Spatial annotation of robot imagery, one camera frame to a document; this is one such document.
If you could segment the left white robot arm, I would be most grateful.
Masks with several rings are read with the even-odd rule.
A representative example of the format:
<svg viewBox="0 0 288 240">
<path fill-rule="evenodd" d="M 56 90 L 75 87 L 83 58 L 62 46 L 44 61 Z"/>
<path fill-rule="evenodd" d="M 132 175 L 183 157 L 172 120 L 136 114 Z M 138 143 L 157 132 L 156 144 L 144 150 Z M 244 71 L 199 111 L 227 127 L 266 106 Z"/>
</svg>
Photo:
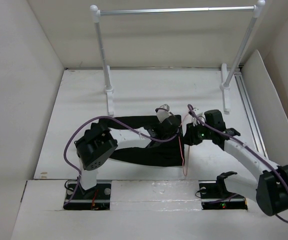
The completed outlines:
<svg viewBox="0 0 288 240">
<path fill-rule="evenodd" d="M 95 194 L 97 169 L 108 159 L 149 167 L 182 165 L 180 115 L 100 118 L 74 142 L 81 167 L 78 192 Z"/>
</svg>

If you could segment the black trousers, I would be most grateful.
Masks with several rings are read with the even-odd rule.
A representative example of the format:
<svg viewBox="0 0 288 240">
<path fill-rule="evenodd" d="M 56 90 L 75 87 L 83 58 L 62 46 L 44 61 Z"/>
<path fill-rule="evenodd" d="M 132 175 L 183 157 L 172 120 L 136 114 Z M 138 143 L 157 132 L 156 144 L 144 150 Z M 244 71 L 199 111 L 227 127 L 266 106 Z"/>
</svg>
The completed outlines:
<svg viewBox="0 0 288 240">
<path fill-rule="evenodd" d="M 159 122 L 158 118 L 154 115 L 122 116 L 116 117 L 115 119 L 133 129 L 143 127 L 148 131 L 150 125 Z M 183 135 L 180 134 L 173 140 L 165 143 L 150 141 L 144 148 L 136 146 L 134 143 L 132 143 L 130 147 L 116 149 L 110 158 L 113 160 L 144 166 L 178 167 L 182 165 L 178 137 L 180 137 L 182 147 L 184 147 L 184 138 Z"/>
</svg>

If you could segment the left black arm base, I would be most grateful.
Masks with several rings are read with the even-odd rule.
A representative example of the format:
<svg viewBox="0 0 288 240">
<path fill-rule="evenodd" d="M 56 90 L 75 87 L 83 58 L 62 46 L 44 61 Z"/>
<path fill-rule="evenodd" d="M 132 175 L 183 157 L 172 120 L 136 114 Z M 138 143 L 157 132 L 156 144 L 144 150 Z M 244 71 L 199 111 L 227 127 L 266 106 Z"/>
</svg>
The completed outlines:
<svg viewBox="0 0 288 240">
<path fill-rule="evenodd" d="M 100 180 L 97 185 L 89 190 L 76 187 L 76 180 L 67 180 L 63 209 L 68 211 L 106 211 L 110 209 L 112 182 Z"/>
</svg>

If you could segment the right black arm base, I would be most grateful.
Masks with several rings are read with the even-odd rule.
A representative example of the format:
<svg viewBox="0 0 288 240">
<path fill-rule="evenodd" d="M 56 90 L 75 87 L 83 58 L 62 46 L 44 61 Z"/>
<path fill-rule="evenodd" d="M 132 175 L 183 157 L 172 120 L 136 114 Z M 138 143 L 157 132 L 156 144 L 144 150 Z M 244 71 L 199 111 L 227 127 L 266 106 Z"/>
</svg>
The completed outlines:
<svg viewBox="0 0 288 240">
<path fill-rule="evenodd" d="M 215 180 L 198 182 L 195 196 L 201 200 L 202 210 L 247 210 L 246 198 L 232 192 L 220 192 Z"/>
</svg>

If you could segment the pink wire hanger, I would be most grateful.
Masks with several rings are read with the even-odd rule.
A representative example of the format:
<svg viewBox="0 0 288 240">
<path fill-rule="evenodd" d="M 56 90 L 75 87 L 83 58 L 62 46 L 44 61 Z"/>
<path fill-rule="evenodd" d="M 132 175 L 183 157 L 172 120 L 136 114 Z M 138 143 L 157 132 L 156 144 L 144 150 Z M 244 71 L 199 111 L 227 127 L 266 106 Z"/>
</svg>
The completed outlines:
<svg viewBox="0 0 288 240">
<path fill-rule="evenodd" d="M 182 130 L 184 130 L 184 123 L 186 122 L 186 119 L 188 117 L 189 117 L 189 114 L 187 113 L 182 119 L 182 122 L 180 125 L 182 127 Z M 180 156 L 182 159 L 182 173 L 183 173 L 183 176 L 186 178 L 188 176 L 190 147 L 188 147 L 188 150 L 187 150 L 188 155 L 186 155 L 185 147 L 184 146 L 182 147 L 182 142 L 181 142 L 180 137 L 178 137 L 178 142 L 179 142 Z"/>
</svg>

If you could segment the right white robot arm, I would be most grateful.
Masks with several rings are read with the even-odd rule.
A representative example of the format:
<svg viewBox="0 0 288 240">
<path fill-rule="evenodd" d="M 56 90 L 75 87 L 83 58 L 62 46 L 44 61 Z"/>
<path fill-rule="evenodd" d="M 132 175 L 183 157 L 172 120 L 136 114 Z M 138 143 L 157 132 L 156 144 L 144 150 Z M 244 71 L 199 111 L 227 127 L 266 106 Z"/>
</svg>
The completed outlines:
<svg viewBox="0 0 288 240">
<path fill-rule="evenodd" d="M 240 133 L 227 128 L 218 109 L 197 115 L 192 105 L 188 113 L 196 122 L 186 126 L 184 144 L 197 146 L 211 141 L 239 161 L 254 177 L 239 176 L 235 171 L 223 172 L 216 177 L 215 191 L 225 198 L 237 194 L 255 201 L 267 216 L 278 216 L 288 210 L 288 165 L 281 166 L 240 140 Z"/>
</svg>

